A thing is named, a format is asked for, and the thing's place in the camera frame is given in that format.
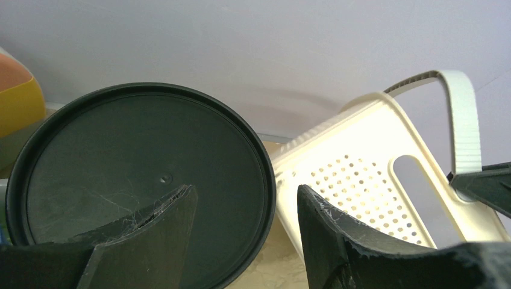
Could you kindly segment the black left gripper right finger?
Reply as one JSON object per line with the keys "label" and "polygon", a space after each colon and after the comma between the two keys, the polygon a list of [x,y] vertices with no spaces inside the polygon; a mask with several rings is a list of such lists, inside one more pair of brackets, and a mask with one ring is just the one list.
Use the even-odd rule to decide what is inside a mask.
{"label": "black left gripper right finger", "polygon": [[307,185],[297,190],[310,288],[509,288],[510,244],[432,249],[382,233]]}

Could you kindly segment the dark navy cylindrical bin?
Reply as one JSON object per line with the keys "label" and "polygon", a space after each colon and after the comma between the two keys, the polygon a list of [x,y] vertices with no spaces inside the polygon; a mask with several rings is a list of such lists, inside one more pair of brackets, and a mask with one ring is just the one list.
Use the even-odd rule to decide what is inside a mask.
{"label": "dark navy cylindrical bin", "polygon": [[128,217],[182,185],[198,205],[181,288],[224,288],[254,261],[274,218],[271,162],[230,107],[165,83],[116,85],[67,104],[22,148],[7,186],[15,245],[62,241]]}

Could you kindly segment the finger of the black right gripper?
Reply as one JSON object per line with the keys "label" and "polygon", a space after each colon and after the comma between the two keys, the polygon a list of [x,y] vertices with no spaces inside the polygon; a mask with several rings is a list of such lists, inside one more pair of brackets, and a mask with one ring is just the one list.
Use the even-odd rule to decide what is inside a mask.
{"label": "finger of the black right gripper", "polygon": [[483,166],[480,172],[449,173],[449,183],[463,195],[510,217],[509,162]]}

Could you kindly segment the cream plastic laundry basket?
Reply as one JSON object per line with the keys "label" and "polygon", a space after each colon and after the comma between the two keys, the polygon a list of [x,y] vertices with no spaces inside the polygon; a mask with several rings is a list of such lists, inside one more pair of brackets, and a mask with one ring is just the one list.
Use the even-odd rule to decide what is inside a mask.
{"label": "cream plastic laundry basket", "polygon": [[451,118],[454,172],[482,170],[473,86],[463,72],[432,70],[346,104],[337,116],[282,145],[271,161],[277,215],[298,255],[303,254],[297,189],[310,186],[328,203],[391,237],[420,246],[435,243],[398,180],[393,165],[411,157],[425,173],[447,216],[465,241],[509,241],[494,209],[450,187],[429,148],[395,97],[438,81]]}

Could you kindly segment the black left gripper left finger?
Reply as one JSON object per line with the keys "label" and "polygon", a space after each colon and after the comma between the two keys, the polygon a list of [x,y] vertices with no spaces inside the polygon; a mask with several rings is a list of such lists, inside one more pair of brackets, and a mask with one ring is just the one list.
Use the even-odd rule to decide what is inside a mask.
{"label": "black left gripper left finger", "polygon": [[1,246],[2,288],[178,288],[198,202],[184,185],[65,241]]}

